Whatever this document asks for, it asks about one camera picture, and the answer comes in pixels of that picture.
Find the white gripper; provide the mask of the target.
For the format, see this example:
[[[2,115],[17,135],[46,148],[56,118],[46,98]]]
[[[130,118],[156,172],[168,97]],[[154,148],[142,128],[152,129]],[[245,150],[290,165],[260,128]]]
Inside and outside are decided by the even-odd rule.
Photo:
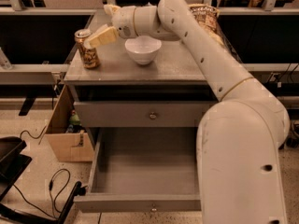
[[[104,5],[106,14],[113,16],[113,26],[102,25],[83,42],[84,47],[86,49],[95,49],[115,42],[119,36],[124,39],[137,37],[135,31],[135,10],[135,6],[120,8],[111,4]]]

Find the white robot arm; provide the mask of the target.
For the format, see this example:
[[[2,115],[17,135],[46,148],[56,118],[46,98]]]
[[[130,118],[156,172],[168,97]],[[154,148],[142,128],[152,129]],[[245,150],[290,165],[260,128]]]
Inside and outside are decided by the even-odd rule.
[[[199,25],[185,0],[104,11],[111,23],[85,47],[139,35],[181,40],[218,99],[196,139],[203,224],[288,224],[278,157],[291,125],[285,106]]]

